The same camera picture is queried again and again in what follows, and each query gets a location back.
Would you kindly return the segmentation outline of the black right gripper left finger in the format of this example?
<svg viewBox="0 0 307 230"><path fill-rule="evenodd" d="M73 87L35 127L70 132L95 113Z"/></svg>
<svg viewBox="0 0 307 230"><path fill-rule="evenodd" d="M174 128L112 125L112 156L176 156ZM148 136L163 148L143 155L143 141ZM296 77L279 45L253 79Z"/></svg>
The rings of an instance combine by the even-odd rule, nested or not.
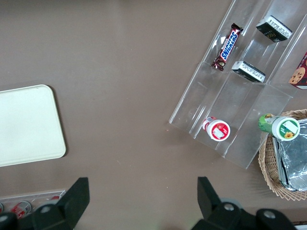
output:
<svg viewBox="0 0 307 230"><path fill-rule="evenodd" d="M0 200L2 230L72 230L90 201L87 177L68 191L40 193Z"/></svg>

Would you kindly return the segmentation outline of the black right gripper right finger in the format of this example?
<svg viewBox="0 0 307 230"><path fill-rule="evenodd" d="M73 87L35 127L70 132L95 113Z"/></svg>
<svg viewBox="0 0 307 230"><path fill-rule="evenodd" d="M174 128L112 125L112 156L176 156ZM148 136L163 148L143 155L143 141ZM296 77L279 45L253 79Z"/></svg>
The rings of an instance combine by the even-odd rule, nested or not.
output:
<svg viewBox="0 0 307 230"><path fill-rule="evenodd" d="M232 202L223 202L207 177L198 177L198 204L203 218L193 230L295 230L282 212L259 209L252 215Z"/></svg>

